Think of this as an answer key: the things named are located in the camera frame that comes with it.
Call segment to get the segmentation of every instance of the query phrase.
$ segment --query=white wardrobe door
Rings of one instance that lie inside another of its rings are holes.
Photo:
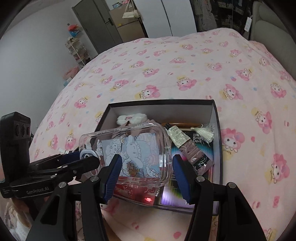
[[[189,0],[162,0],[173,36],[196,33],[196,25]]]
[[[149,38],[172,36],[161,0],[134,0]]]

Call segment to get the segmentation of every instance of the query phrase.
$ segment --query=headboard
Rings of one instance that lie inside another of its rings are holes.
[[[251,40],[264,44],[296,80],[296,44],[279,17],[258,1],[253,4]]]

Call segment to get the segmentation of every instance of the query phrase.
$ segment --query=metal screw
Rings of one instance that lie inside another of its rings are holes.
[[[92,177],[90,178],[90,180],[91,180],[92,182],[96,182],[98,179],[99,179],[98,176],[92,176]]]
[[[64,188],[67,185],[66,182],[61,182],[59,183],[59,188]]]
[[[196,180],[199,181],[199,182],[203,182],[205,180],[205,178],[203,176],[198,176],[196,178]]]
[[[235,183],[228,183],[228,186],[229,186],[230,188],[236,188]]]

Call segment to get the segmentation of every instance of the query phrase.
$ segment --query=transparent pencil case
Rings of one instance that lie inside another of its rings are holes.
[[[80,158],[96,156],[100,167],[88,173],[97,175],[108,166],[115,154],[122,157],[118,184],[160,187],[172,173],[171,143],[166,130],[158,123],[147,122],[82,135]]]

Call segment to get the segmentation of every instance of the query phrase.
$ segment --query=bed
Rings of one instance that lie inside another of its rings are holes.
[[[292,76],[264,45],[232,29],[138,39],[101,53],[79,71],[41,122],[30,159],[76,149],[79,137],[96,129],[108,103],[214,99],[221,125],[223,183],[239,186],[266,238],[273,241],[296,209],[295,91]],[[118,199],[102,209],[122,241],[183,240],[190,222],[187,214]],[[216,217],[212,225],[214,240]]]

